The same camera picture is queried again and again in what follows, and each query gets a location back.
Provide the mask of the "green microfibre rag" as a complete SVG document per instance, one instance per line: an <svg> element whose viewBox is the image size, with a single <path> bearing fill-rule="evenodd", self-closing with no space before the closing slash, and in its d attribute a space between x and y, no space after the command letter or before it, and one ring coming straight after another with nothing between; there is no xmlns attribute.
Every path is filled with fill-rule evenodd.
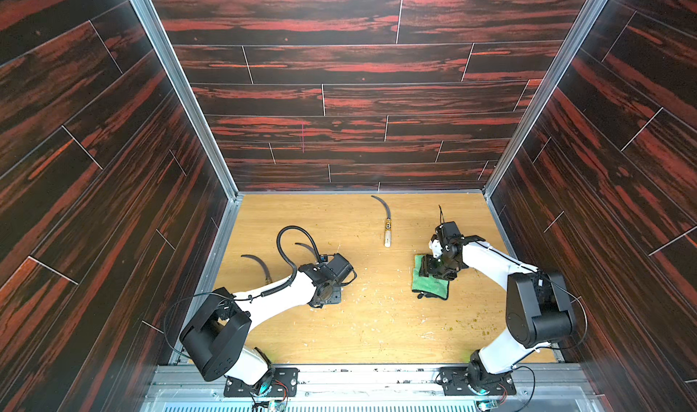
<svg viewBox="0 0 697 412"><path fill-rule="evenodd" d="M441 301L446 301L449 297L449 281L420 274L428 258L429 255L425 254L415 256L411 290L417 295L418 299L441 299Z"/></svg>

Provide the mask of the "sickle plain wooden handle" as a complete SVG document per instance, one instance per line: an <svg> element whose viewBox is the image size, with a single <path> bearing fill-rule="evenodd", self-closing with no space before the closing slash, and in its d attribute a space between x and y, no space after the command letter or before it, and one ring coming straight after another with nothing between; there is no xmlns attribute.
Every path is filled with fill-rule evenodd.
<svg viewBox="0 0 697 412"><path fill-rule="evenodd" d="M295 245L300 246L300 247L308 250L312 254L312 256L314 257L315 261L321 262L321 256L319 255L319 252L317 252L317 250L313 246L306 244L306 243L302 243L302 242L296 242Z"/></svg>

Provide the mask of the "sickle with yellow label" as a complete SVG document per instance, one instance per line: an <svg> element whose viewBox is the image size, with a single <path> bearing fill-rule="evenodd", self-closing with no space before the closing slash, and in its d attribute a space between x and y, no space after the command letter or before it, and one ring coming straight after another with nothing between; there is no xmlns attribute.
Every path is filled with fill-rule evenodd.
<svg viewBox="0 0 697 412"><path fill-rule="evenodd" d="M391 210L390 207L388 206L388 203L386 203L383 199L381 199L377 195L372 195L373 199L376 199L379 201L382 206L385 209L386 212L386 219L384 221L384 245L386 248L390 248L392 245L392 223L391 223Z"/></svg>

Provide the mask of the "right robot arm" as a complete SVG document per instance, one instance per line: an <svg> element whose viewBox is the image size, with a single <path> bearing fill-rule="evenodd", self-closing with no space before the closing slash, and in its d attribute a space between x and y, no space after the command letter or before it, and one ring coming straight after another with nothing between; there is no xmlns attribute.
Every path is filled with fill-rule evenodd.
<svg viewBox="0 0 697 412"><path fill-rule="evenodd" d="M474 269L506 292L506 329L472 353L464 382L476 395L514 394L514 366L576 329L574 297L563 275L514 259L477 235L466 236L453 221L435 228L428 247L430 255L419 263L420 277L453 281L461 270Z"/></svg>

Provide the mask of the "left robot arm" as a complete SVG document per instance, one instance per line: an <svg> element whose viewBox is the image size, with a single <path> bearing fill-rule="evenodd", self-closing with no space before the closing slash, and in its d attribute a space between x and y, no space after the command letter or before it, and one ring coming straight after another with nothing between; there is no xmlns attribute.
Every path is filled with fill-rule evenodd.
<svg viewBox="0 0 697 412"><path fill-rule="evenodd" d="M183 328L183 348L207 382L233 379L262 390L270 385L272 363L246 346L250 332L283 312L310 306L321 309L341 302L341 290L358 277L342 255L322 255L316 263L294 267L283 281L231 294L213 291Z"/></svg>

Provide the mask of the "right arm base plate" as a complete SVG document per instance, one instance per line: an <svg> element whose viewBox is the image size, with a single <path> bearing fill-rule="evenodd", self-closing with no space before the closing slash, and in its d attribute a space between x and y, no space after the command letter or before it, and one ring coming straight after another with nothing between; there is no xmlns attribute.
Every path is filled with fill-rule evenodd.
<svg viewBox="0 0 697 412"><path fill-rule="evenodd" d="M517 393L512 373L490 374L477 366L443 367L436 383L446 396L513 396Z"/></svg>

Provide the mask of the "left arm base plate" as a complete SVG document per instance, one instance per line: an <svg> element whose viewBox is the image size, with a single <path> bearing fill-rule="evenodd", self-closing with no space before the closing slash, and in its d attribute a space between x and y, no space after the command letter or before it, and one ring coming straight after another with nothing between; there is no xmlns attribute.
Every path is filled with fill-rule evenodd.
<svg viewBox="0 0 697 412"><path fill-rule="evenodd" d="M295 397L298 389L299 369L271 367L256 382L246 383L239 378L226 377L223 397L227 399L285 399Z"/></svg>

